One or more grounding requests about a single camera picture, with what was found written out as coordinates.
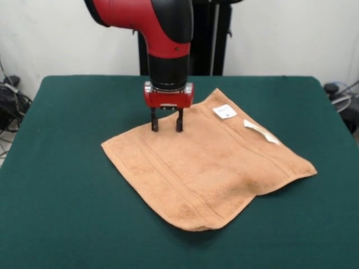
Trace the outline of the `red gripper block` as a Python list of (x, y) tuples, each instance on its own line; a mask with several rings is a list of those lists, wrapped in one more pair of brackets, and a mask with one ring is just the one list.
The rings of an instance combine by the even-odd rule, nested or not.
[(176, 131), (183, 131), (183, 109), (192, 105), (194, 88), (194, 83), (187, 82), (181, 89), (164, 91), (154, 87), (150, 81), (145, 81), (144, 98), (147, 106), (151, 108), (151, 130), (153, 132), (159, 131), (156, 108), (177, 108)]

